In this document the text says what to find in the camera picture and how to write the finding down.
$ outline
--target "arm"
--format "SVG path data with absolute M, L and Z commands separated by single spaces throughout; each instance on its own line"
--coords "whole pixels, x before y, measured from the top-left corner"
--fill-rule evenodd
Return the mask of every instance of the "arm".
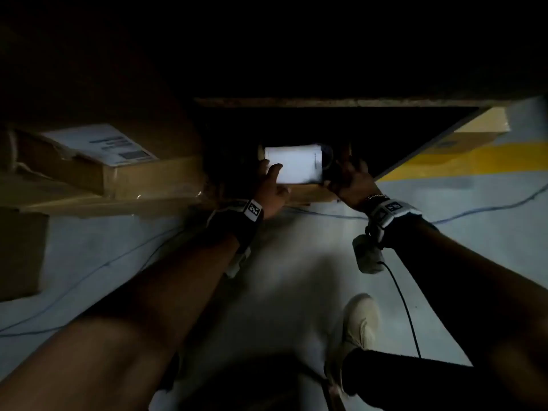
M 330 188 L 366 214 L 366 198 L 380 193 L 363 162 L 345 163 Z M 417 217 L 394 222 L 386 238 L 472 364 L 523 404 L 548 406 L 548 291 Z
M 266 170 L 268 161 L 261 163 Z M 264 217 L 283 207 L 281 165 L 257 189 Z M 146 409 L 161 377 L 207 304 L 239 242 L 208 231 L 93 305 L 0 384 L 10 410 Z

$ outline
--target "shoe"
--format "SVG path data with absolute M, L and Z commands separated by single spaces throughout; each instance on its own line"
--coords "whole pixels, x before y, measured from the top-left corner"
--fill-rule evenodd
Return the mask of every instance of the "shoe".
M 373 347 L 379 328 L 379 307 L 369 294 L 354 296 L 343 310 L 342 318 L 333 330 L 325 361 L 325 376 L 343 392 L 341 369 L 346 356 L 354 349 Z

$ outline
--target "concrete floor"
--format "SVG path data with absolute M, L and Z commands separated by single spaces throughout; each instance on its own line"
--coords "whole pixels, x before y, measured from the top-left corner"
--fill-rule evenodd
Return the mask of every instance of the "concrete floor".
M 548 122 L 541 100 L 518 103 L 510 108 L 509 116 L 512 132 L 497 141 L 546 139 Z M 548 172 L 514 172 L 380 182 L 379 186 L 384 193 L 421 208 L 435 221 L 476 207 L 514 203 L 547 183 Z M 548 231 L 547 207 L 548 193 L 516 209 L 475 214 L 439 228 L 472 250 L 548 287 L 544 268 L 548 263 L 544 238 Z M 359 215 L 342 203 L 316 204 L 310 210 Z M 173 217 L 51 219 L 42 270 L 43 291 L 35 297 L 1 303 L 0 328 L 44 309 L 94 269 L 150 239 L 94 272 L 44 314 L 4 333 L 64 325 L 133 276 L 155 248 L 176 231 L 161 233 L 177 225 L 182 225 L 182 220 Z M 392 279 L 387 273 L 363 275 L 356 266 L 351 242 L 363 233 L 365 225 L 366 221 L 291 210 L 268 222 L 247 264 L 235 279 L 222 281 L 185 346 L 183 378 L 172 392 L 156 394 L 150 409 L 176 409 L 181 398 L 216 372 L 258 354 L 293 351 L 323 375 L 325 334 L 347 300 L 361 292 L 376 298 L 380 306 L 377 350 L 416 356 L 407 316 Z M 172 240 L 153 259 L 183 239 Z M 384 255 L 406 298 L 422 355 L 468 364 L 395 253 L 385 250 Z M 0 338 L 0 378 L 52 333 Z M 303 377 L 298 385 L 298 403 L 303 409 L 327 409 L 319 385 Z M 359 398 L 349 398 L 345 405 L 348 410 L 370 409 Z

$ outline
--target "hand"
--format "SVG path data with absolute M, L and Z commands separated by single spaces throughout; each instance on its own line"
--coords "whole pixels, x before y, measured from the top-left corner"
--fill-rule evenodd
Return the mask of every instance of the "hand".
M 339 166 L 340 178 L 326 181 L 325 185 L 348 206 L 363 212 L 363 202 L 372 194 L 381 193 L 367 170 L 366 162 L 360 160 L 358 169 L 350 162 L 339 163 Z
M 260 182 L 253 197 L 263 207 L 264 219 L 273 217 L 282 209 L 289 200 L 290 192 L 287 187 L 276 185 L 278 173 L 282 170 L 283 165 L 274 164 L 267 173 L 266 168 L 269 163 L 268 160 L 262 160 L 259 163 Z

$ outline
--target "yellow floor marking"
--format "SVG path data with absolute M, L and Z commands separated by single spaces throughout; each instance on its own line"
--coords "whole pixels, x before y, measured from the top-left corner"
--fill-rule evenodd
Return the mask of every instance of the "yellow floor marking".
M 483 146 L 462 154 L 419 154 L 380 181 L 548 170 L 548 142 Z

